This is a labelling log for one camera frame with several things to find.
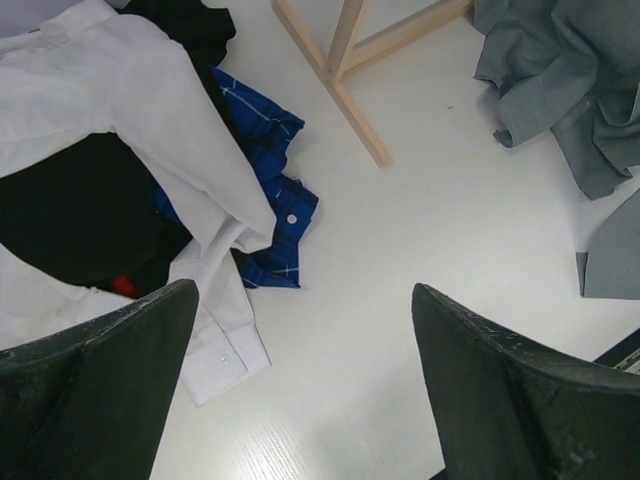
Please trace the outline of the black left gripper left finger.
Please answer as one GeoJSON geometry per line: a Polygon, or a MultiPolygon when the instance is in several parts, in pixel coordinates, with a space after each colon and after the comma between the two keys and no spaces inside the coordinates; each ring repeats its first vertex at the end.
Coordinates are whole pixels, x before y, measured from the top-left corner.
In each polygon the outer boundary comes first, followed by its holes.
{"type": "Polygon", "coordinates": [[[2,478],[149,478],[198,303],[178,280],[3,350],[2,478]]]}

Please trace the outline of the grey shirt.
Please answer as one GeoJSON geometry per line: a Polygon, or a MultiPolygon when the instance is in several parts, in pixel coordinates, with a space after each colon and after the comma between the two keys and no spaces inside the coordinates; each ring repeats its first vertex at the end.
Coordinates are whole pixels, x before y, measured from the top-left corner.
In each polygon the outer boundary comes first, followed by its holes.
{"type": "Polygon", "coordinates": [[[477,1],[475,77],[499,94],[495,139],[550,131],[577,187],[612,195],[639,171],[639,4],[477,1]]]}

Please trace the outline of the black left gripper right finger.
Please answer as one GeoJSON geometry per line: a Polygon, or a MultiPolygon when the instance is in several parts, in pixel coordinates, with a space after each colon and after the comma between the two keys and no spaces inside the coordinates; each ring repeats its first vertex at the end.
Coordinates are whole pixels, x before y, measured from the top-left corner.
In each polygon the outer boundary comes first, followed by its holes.
{"type": "Polygon", "coordinates": [[[635,479],[639,371],[559,352],[418,284],[414,334],[443,479],[635,479]]]}

